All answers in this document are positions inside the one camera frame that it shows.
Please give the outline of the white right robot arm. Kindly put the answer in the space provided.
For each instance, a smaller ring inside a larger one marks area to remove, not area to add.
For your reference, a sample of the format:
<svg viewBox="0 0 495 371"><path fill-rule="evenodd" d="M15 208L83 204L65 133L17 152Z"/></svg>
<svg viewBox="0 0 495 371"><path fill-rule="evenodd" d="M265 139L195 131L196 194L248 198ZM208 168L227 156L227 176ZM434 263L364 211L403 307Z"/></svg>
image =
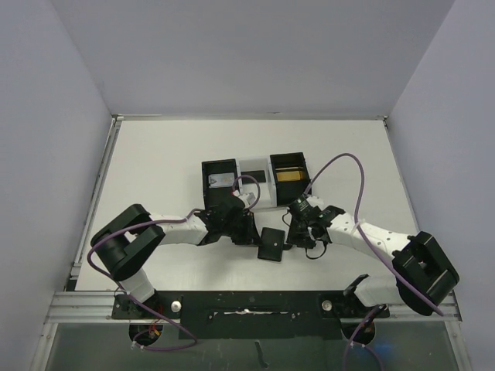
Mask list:
<svg viewBox="0 0 495 371"><path fill-rule="evenodd" d="M405 304L424 316L443 316L440 304L459 274L430 233L412 236L380 228L335 206L290 206L291 223L325 246L337 244L378 259L389 276L364 278L344 297L345 309L361 316L375 305Z"/></svg>

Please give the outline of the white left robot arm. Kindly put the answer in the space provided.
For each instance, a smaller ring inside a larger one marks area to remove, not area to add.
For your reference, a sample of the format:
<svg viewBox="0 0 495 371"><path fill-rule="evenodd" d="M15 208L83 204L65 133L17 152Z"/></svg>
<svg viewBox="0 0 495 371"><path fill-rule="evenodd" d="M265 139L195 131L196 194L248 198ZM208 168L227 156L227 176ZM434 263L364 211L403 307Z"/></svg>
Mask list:
<svg viewBox="0 0 495 371"><path fill-rule="evenodd" d="M130 295L130 309L147 318L157 309L155 288L144 271L155 249L164 245L205 246L227 237L235 245L258 246L254 214L237 198L212 209L193 209L184 217L149 213L133 204L97 232L87 262Z"/></svg>

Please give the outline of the black leather card holder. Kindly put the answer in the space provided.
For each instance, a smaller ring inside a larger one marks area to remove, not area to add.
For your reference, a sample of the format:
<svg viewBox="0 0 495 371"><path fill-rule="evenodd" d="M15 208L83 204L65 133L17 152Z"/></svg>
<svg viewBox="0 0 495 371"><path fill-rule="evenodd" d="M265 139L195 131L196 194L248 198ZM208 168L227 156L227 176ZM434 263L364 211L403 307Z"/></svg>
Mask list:
<svg viewBox="0 0 495 371"><path fill-rule="evenodd" d="M258 244L258 259L281 262L285 245L285 231L264 227Z"/></svg>

